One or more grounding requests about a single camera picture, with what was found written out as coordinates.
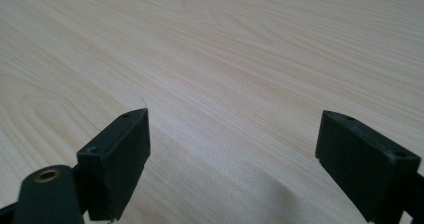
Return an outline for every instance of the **wooden tabletop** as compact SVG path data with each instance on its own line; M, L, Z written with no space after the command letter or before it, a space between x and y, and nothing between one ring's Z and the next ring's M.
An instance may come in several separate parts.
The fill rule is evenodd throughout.
M424 0L0 0L1 206L146 106L119 223L365 223L321 113L424 156Z

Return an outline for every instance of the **black bracket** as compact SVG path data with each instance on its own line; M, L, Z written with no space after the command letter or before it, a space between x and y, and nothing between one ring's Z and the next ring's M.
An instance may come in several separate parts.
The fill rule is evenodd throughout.
M147 109L125 113L78 151L73 169L50 166L25 178L0 223L84 223L87 210L91 220L119 220L149 156Z
M324 111L315 156L366 221L424 223L421 158L360 121Z

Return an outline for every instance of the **wooden table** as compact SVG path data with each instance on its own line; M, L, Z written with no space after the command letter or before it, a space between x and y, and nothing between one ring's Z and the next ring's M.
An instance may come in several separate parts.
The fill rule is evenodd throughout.
M314 157L321 113L424 156L424 0L0 0L1 206L145 106L119 223L365 223Z

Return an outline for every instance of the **wood grain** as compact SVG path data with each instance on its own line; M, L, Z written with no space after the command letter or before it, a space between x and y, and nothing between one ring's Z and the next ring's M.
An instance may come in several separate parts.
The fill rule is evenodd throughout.
M423 67L424 0L0 0L0 205L148 106L120 223L365 223L321 112L424 156Z

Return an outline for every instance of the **light wood surface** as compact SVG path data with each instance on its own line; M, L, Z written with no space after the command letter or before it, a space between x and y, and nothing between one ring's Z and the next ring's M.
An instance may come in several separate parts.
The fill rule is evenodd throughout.
M321 113L424 156L423 67L424 0L0 0L0 205L147 105L119 223L365 223Z

